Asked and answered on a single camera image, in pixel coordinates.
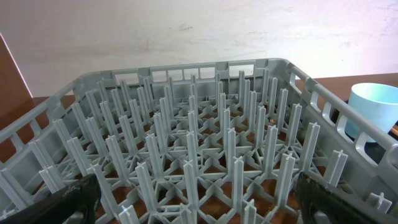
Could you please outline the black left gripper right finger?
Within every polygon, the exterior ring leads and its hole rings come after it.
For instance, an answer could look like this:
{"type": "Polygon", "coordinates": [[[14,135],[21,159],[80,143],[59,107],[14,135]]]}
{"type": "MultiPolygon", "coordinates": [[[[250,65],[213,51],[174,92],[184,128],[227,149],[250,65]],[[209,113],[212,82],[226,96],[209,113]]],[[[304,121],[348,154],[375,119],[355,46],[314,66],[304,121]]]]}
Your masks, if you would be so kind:
{"type": "Polygon", "coordinates": [[[372,208],[319,176],[300,172],[295,196],[303,223],[388,223],[388,214],[372,208]]]}

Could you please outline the light blue plastic cup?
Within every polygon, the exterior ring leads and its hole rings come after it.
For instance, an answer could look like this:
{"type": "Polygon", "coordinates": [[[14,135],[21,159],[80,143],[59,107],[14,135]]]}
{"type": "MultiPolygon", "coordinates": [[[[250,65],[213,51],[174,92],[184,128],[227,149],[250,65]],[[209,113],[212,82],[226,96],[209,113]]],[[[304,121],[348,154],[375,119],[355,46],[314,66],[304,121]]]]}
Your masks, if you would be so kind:
{"type": "Polygon", "coordinates": [[[357,83],[351,87],[348,105],[387,134],[397,122],[397,87],[357,83]]]}

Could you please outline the grey plastic dishwasher rack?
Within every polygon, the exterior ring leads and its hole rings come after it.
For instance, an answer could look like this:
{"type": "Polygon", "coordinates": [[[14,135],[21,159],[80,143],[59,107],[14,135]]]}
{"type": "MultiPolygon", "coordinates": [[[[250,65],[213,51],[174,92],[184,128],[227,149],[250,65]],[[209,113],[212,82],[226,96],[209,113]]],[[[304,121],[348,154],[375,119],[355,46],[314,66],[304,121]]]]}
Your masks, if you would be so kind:
{"type": "Polygon", "coordinates": [[[1,148],[1,220],[95,174],[94,223],[303,223],[310,172],[397,222],[397,141],[281,58],[86,73],[1,148]]]}

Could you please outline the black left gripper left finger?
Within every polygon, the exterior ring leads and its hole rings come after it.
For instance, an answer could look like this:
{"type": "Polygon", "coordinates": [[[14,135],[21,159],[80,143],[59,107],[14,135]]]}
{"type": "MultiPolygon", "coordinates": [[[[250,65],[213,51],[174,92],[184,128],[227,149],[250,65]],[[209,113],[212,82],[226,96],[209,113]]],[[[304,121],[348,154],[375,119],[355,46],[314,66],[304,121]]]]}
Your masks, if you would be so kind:
{"type": "Polygon", "coordinates": [[[94,223],[100,200],[101,189],[97,176],[88,174],[1,220],[1,224],[63,223],[75,212],[83,214],[83,223],[94,223]]]}

